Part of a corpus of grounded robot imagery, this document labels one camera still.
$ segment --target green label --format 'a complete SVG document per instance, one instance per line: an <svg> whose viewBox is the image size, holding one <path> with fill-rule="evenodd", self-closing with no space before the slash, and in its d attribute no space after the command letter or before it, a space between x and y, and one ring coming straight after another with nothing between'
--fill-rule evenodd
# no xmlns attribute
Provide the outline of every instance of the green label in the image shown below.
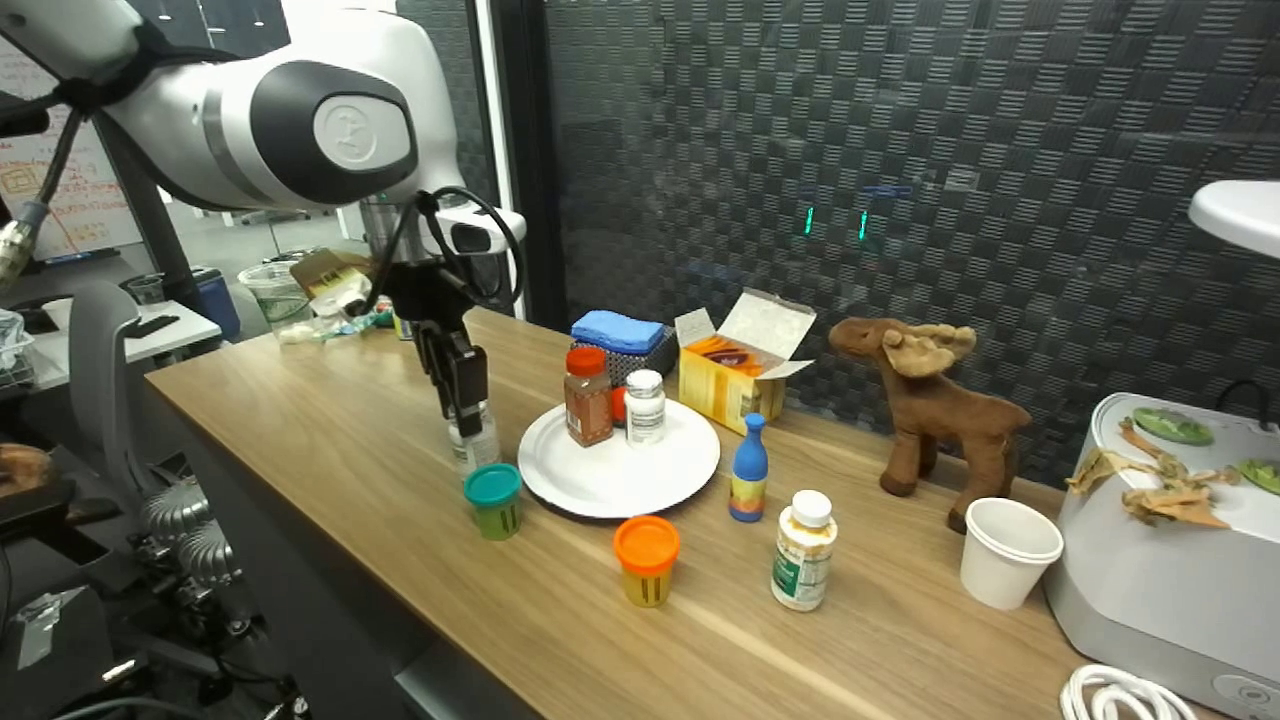
<svg viewBox="0 0 1280 720"><path fill-rule="evenodd" d="M772 585L778 585L786 598L795 598L795 588L800 588L800 565L790 562L780 548L772 551Z"/></svg>

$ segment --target green cup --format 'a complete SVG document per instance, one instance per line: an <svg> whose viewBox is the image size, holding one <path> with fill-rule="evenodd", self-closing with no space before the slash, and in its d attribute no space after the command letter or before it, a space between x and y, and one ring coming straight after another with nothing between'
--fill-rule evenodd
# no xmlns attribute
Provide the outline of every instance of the green cup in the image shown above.
<svg viewBox="0 0 1280 720"><path fill-rule="evenodd" d="M463 484L482 536L504 540L522 523L522 467L486 465Z"/></svg>

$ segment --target condiment bottle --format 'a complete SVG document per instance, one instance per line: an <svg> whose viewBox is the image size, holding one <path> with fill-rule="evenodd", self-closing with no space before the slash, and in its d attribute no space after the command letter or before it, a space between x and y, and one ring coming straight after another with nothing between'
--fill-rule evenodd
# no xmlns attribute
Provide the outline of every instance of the condiment bottle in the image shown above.
<svg viewBox="0 0 1280 720"><path fill-rule="evenodd" d="M665 435L665 378L653 368L629 373L629 446L653 446Z"/></svg>
<svg viewBox="0 0 1280 720"><path fill-rule="evenodd" d="M763 475L767 475L767 453L763 453L763 416L746 416L749 435L732 453L732 480L727 480L727 518L740 523L763 520Z"/></svg>
<svg viewBox="0 0 1280 720"><path fill-rule="evenodd" d="M772 598L791 612L813 612L829 598L837 518L823 491L800 487L778 520Z"/></svg>
<svg viewBox="0 0 1280 720"><path fill-rule="evenodd" d="M596 346L573 346L563 357L563 427L584 449L614 435L608 354Z"/></svg>

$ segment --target yellow box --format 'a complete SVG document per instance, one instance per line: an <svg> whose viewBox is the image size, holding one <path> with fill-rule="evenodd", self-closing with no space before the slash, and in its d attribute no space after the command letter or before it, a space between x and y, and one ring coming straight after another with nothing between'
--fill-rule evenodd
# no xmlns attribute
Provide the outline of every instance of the yellow box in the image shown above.
<svg viewBox="0 0 1280 720"><path fill-rule="evenodd" d="M716 329L706 309L675 317L680 404L713 423L746 434L746 416L780 416L790 378L813 361L791 361L815 313L749 289Z"/></svg>

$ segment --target orange cup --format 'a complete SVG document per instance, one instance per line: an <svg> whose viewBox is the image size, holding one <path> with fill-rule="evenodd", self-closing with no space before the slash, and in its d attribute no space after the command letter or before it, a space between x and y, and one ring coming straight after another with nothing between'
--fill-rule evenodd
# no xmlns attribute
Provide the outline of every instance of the orange cup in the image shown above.
<svg viewBox="0 0 1280 720"><path fill-rule="evenodd" d="M624 588L631 604L657 610L667 599L680 558L675 523L661 518L631 518L614 531L614 551L624 569Z"/></svg>

